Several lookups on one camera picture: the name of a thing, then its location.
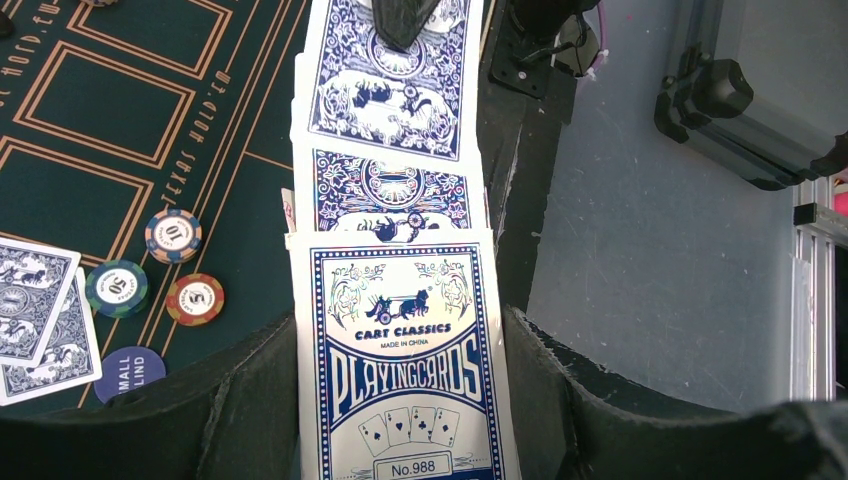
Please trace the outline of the blue playing card deck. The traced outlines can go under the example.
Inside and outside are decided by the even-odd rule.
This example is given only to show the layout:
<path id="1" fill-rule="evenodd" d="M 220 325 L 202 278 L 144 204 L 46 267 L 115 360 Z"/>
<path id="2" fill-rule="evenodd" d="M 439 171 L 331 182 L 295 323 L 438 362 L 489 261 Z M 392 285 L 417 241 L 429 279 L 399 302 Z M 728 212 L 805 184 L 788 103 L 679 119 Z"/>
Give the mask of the blue playing card deck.
<path id="1" fill-rule="evenodd" d="M 493 235 L 291 234 L 304 479 L 517 479 Z"/>

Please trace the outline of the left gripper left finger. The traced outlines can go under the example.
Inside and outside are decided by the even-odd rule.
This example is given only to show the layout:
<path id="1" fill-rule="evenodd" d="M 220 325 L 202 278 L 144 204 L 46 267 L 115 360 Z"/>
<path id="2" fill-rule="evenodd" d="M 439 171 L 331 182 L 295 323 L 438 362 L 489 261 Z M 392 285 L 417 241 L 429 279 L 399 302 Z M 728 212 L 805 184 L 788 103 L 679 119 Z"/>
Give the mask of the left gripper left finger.
<path id="1" fill-rule="evenodd" d="M 4 479 L 287 479 L 298 437 L 292 314 L 95 410 L 1 421 Z"/>

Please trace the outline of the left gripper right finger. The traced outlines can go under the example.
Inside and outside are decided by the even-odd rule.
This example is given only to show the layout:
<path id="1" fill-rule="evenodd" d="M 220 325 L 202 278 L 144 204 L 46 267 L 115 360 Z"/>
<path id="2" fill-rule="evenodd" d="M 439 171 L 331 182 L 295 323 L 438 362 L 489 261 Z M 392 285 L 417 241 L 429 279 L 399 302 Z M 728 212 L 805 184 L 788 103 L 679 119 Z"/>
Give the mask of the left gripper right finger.
<path id="1" fill-rule="evenodd" d="M 748 413 L 676 399 L 502 310 L 511 413 L 526 479 L 843 479 L 847 405 Z"/>

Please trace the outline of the card being pulled out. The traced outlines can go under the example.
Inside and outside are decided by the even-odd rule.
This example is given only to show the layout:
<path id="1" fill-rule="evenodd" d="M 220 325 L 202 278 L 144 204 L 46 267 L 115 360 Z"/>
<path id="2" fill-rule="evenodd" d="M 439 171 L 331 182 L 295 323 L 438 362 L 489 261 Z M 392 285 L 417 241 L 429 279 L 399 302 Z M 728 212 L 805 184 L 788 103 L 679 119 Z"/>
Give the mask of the card being pulled out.
<path id="1" fill-rule="evenodd" d="M 439 2 L 403 50 L 380 38 L 373 7 L 312 2 L 291 137 L 362 155 L 464 163 L 474 135 L 483 2 Z"/>

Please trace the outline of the blue small blind button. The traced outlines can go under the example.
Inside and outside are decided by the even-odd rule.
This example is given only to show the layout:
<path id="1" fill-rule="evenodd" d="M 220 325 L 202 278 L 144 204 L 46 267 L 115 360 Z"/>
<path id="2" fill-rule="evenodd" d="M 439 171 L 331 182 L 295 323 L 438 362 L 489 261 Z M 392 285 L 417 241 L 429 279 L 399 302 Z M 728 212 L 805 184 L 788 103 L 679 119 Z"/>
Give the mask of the blue small blind button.
<path id="1" fill-rule="evenodd" d="M 107 355 L 101 366 L 102 377 L 94 382 L 93 388 L 102 403 L 167 375 L 161 356 L 142 346 L 120 348 Z"/>

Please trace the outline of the next card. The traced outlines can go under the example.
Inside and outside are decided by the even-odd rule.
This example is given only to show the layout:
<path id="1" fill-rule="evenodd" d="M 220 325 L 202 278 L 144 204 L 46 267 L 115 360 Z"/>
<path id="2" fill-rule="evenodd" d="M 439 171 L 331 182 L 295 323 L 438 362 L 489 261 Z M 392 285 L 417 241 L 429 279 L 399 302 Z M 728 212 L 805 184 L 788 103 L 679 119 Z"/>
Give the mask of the next card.
<path id="1" fill-rule="evenodd" d="M 307 145 L 293 147 L 293 160 L 299 230 L 370 232 L 384 243 L 412 243 L 487 225 L 482 181 L 474 175 Z"/>

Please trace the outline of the orange chip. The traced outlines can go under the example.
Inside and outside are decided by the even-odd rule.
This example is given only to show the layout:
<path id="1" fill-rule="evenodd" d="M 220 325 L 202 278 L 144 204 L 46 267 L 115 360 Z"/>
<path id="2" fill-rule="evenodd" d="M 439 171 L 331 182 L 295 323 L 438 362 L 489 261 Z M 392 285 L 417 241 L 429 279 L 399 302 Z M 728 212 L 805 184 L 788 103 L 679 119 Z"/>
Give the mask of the orange chip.
<path id="1" fill-rule="evenodd" d="M 165 306 L 180 325 L 195 327 L 214 320 L 225 305 L 221 283 L 211 275 L 194 273 L 180 277 L 169 288 Z"/>

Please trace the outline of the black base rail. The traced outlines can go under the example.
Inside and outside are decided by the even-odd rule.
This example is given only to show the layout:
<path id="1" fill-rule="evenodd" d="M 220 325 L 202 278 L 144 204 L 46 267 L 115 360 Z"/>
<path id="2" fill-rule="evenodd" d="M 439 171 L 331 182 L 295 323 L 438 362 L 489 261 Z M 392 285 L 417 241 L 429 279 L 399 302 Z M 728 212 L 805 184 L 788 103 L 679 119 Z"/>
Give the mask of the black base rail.
<path id="1" fill-rule="evenodd" d="M 593 1 L 492 1 L 480 46 L 477 137 L 502 303 L 526 309 L 556 161 L 578 81 L 558 54 L 586 31 L 559 39 Z"/>

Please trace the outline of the green chip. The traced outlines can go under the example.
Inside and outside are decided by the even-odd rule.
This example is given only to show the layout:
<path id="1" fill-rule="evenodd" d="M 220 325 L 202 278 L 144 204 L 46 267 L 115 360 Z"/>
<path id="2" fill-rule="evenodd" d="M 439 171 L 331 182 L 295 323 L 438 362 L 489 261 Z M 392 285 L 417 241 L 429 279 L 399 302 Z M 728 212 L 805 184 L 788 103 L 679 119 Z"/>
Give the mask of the green chip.
<path id="1" fill-rule="evenodd" d="M 111 318 L 126 318 L 146 305 L 149 281 L 135 262 L 118 259 L 102 263 L 86 278 L 85 295 L 98 313 Z"/>

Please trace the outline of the dark green poker mat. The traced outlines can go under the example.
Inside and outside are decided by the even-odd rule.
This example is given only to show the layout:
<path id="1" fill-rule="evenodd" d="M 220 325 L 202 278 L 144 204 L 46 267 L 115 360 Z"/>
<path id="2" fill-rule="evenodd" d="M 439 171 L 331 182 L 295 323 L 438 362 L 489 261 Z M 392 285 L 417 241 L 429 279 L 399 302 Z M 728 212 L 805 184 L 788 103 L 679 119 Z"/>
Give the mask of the dark green poker mat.
<path id="1" fill-rule="evenodd" d="M 158 353 L 168 373 L 228 348 L 292 305 L 281 191 L 305 1 L 5 1 L 1 233 L 126 259 L 150 281 L 127 319 L 96 315 L 103 355 Z M 156 260 L 145 227 L 168 208 L 200 222 L 200 251 Z M 205 273 L 225 292 L 211 322 L 175 322 L 170 286 Z"/>

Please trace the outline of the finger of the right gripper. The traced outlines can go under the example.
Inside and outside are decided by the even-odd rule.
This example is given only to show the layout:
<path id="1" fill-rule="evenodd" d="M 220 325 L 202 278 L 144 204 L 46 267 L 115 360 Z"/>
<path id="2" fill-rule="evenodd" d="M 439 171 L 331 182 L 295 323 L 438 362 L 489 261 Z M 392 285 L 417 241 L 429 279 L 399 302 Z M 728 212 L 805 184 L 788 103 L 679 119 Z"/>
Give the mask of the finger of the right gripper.
<path id="1" fill-rule="evenodd" d="M 390 49 L 405 52 L 438 4 L 439 0 L 373 0 L 376 33 Z"/>

